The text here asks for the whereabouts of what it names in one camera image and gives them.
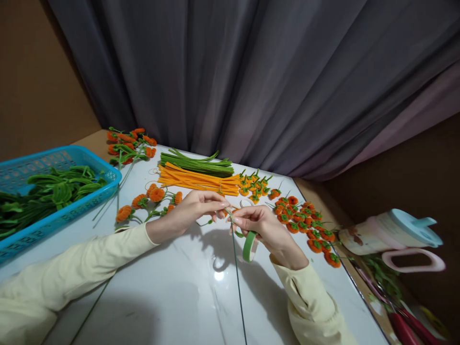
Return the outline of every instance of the white table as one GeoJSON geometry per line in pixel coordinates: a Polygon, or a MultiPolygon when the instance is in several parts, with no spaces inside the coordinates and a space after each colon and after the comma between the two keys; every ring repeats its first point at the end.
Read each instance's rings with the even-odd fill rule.
{"type": "MultiPolygon", "coordinates": [[[[145,191],[144,185],[148,181],[158,179],[158,175],[150,175],[149,170],[157,166],[160,153],[167,150],[168,147],[159,145],[154,159],[134,165],[121,189],[120,206],[130,205],[135,196],[145,191]]],[[[247,174],[255,171],[237,164],[233,167],[235,173],[244,168],[247,174]]],[[[126,174],[127,170],[124,167],[122,173],[126,174]]],[[[270,173],[259,172],[259,175],[269,176],[270,173]]],[[[269,187],[278,188],[281,181],[284,195],[291,190],[289,195],[304,200],[291,178],[275,175],[269,187]]],[[[170,190],[181,190],[184,196],[190,191],[179,187],[170,190]]],[[[237,205],[242,197],[227,199],[237,205]]],[[[265,201],[269,201],[268,198],[261,197],[260,205],[265,201]]],[[[109,203],[96,224],[92,218],[98,209],[78,218],[0,268],[0,280],[94,235],[112,233],[116,199],[109,203]]],[[[204,224],[209,219],[207,216],[199,221],[204,224]]],[[[193,225],[182,237],[160,245],[119,270],[103,294],[102,287],[99,287],[73,302],[62,313],[45,344],[70,344],[99,296],[75,344],[244,344],[233,242],[228,230],[229,225],[223,220],[201,228],[193,225]]],[[[307,246],[304,234],[298,233],[294,239],[335,298],[358,342],[387,344],[345,269],[332,268],[322,255],[314,254],[307,246]]],[[[248,264],[241,258],[243,244],[244,239],[236,238],[248,343],[297,344],[289,324],[287,296],[269,261],[268,251],[259,245],[255,260],[248,264]]]]}

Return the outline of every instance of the cream sleeve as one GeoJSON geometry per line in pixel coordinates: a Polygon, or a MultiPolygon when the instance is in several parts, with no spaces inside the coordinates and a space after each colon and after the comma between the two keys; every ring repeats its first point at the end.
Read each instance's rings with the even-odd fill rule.
{"type": "Polygon", "coordinates": [[[55,312],[155,246],[141,224],[26,267],[0,285],[0,344],[41,344],[55,312]]]}
{"type": "Polygon", "coordinates": [[[289,319],[302,345],[357,344],[337,304],[311,265],[292,271],[277,265],[273,256],[270,259],[289,297],[289,319]]]}

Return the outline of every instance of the blue plastic basket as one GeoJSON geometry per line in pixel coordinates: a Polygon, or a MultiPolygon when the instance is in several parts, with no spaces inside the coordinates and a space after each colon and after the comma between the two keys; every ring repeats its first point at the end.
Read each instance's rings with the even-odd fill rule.
{"type": "Polygon", "coordinates": [[[0,264],[110,198],[121,181],[121,173],[117,169],[88,149],[75,145],[0,163],[0,191],[22,195],[33,188],[33,185],[27,184],[29,176],[49,174],[50,167],[65,170],[74,165],[89,165],[96,173],[96,178],[103,177],[107,185],[0,241],[0,264]]]}

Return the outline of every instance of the curtain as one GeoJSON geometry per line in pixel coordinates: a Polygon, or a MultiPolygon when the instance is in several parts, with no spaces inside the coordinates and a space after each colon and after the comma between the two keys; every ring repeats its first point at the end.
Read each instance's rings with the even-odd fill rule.
{"type": "Polygon", "coordinates": [[[336,175],[437,125],[452,115],[460,114],[459,95],[460,61],[437,77],[346,168],[336,175]]]}
{"type": "Polygon", "coordinates": [[[101,125],[324,179],[460,59],[455,0],[48,0],[101,125]]]}

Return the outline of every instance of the brown wall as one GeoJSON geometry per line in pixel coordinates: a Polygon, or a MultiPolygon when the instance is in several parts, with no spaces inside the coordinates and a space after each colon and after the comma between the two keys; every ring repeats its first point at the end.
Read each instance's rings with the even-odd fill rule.
{"type": "Polygon", "coordinates": [[[355,223],[391,208],[432,217],[444,245],[429,248],[447,270],[401,275],[418,300],[459,335],[460,114],[326,181],[355,223]]]}
{"type": "Polygon", "coordinates": [[[101,128],[40,2],[0,1],[0,32],[0,161],[101,128]]]}

